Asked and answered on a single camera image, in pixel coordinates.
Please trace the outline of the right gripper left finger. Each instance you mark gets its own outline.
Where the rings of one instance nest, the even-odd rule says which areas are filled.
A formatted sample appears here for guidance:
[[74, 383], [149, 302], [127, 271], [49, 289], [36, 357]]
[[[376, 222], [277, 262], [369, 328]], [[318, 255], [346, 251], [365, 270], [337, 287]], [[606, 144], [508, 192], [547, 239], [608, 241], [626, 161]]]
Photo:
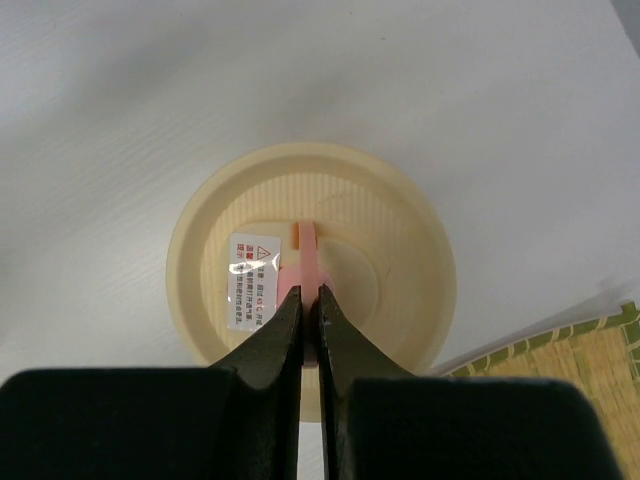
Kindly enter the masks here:
[[208, 367], [19, 372], [1, 388], [5, 479], [292, 479], [301, 293]]

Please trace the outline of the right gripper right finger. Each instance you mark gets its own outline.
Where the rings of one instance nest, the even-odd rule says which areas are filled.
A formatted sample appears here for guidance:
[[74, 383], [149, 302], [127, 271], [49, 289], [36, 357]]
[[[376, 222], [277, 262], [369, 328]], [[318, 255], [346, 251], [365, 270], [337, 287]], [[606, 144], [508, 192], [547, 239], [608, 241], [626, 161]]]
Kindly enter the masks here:
[[346, 318], [315, 306], [329, 479], [619, 479], [600, 421], [551, 379], [411, 374]]

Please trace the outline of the cream lid pink handle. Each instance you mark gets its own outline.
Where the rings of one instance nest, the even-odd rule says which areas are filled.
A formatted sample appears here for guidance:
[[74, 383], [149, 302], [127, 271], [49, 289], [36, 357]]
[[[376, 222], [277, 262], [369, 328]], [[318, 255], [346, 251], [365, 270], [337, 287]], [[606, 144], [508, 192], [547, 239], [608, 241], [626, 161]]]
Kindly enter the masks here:
[[424, 372], [449, 332], [453, 253], [424, 193], [390, 164], [334, 144], [266, 147], [210, 177], [169, 246], [171, 315], [212, 364], [261, 328], [289, 289], [327, 287], [346, 318], [404, 369]]

